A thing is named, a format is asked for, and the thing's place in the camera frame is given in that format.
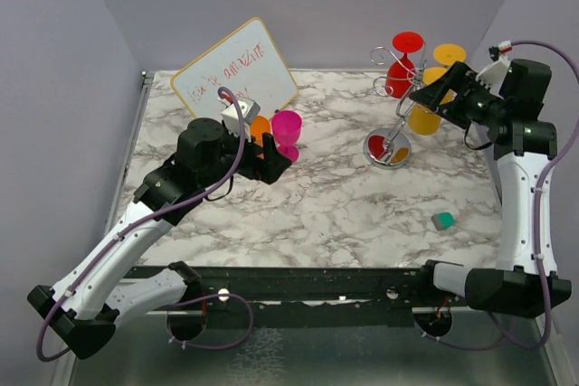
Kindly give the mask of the orange plastic wine glass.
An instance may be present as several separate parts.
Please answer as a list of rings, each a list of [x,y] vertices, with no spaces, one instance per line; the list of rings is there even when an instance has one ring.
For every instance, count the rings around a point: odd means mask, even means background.
[[[265,158],[264,149],[272,143],[270,121],[263,116],[257,116],[250,126],[250,133],[256,156],[263,160]]]

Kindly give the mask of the yellow wine glass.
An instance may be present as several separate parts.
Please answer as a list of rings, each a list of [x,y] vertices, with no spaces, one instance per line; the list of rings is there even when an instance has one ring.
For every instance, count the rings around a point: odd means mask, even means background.
[[[424,71],[422,76],[423,85],[430,85],[446,72],[445,67],[431,67]],[[441,118],[426,107],[416,103],[413,106],[408,126],[416,134],[430,136],[436,133],[440,127]]]
[[[467,53],[464,48],[454,43],[444,43],[436,46],[432,57],[445,69],[450,68],[456,61],[465,62]]]

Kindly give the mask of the magenta plastic wine glass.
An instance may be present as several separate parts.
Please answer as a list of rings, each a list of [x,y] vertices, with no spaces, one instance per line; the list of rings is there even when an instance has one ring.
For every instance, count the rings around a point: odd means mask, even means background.
[[[277,112],[271,119],[271,132],[278,151],[296,163],[299,159],[297,142],[302,128],[301,116],[292,110]]]

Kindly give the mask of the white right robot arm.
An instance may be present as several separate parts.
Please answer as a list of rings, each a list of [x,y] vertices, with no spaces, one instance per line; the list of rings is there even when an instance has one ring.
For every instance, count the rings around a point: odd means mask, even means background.
[[[477,73],[457,61],[411,100],[456,127],[488,130],[501,186],[502,230],[497,265],[468,268],[431,261],[415,284],[417,298],[435,306],[448,293],[468,307],[535,318],[565,302],[570,281],[557,276],[550,240],[548,184],[557,156],[556,128],[539,120],[552,72],[544,63],[502,59]]]

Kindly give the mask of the red plastic wine glass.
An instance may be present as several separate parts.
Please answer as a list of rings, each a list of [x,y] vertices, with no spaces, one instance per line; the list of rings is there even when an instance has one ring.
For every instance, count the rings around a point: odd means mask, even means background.
[[[409,55],[423,48],[424,39],[417,32],[404,31],[392,39],[392,45],[402,54],[402,57],[397,58],[390,66],[386,75],[384,90],[390,97],[400,99],[411,86],[411,70],[414,68],[414,64]]]

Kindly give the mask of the chrome wine glass rack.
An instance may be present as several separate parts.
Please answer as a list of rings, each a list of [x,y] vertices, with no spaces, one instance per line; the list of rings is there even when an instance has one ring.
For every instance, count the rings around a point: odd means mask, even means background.
[[[412,145],[410,139],[403,133],[403,130],[409,127],[408,121],[413,106],[416,104],[410,100],[410,95],[414,91],[425,87],[422,76],[428,68],[431,67],[427,65],[427,61],[425,60],[422,60],[418,66],[414,65],[414,68],[411,70],[410,88],[400,99],[396,99],[397,104],[394,111],[396,121],[394,124],[390,127],[377,128],[371,131],[365,138],[363,145],[364,154],[372,165],[382,169],[398,169],[404,166],[410,159]],[[373,87],[376,94],[383,97],[390,97],[384,90],[386,75],[374,79]]]

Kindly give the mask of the yellow framed whiteboard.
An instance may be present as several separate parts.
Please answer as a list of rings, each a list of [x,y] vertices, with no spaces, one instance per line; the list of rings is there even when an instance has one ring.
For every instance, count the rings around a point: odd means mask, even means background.
[[[171,88],[195,118],[219,118],[217,90],[252,99],[271,118],[298,94],[298,85],[262,19],[254,17],[175,73]]]

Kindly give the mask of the green grey eraser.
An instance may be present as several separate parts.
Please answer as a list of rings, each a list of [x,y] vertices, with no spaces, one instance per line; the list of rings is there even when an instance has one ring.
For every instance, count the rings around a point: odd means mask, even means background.
[[[436,213],[431,217],[431,221],[437,231],[444,231],[455,224],[454,216],[450,212]]]

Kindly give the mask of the black front mounting rail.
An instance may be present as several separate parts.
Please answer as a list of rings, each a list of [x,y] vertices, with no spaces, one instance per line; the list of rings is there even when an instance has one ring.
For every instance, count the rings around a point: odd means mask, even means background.
[[[421,325],[447,334],[462,301],[422,268],[211,268],[191,272],[168,323],[227,330]]]

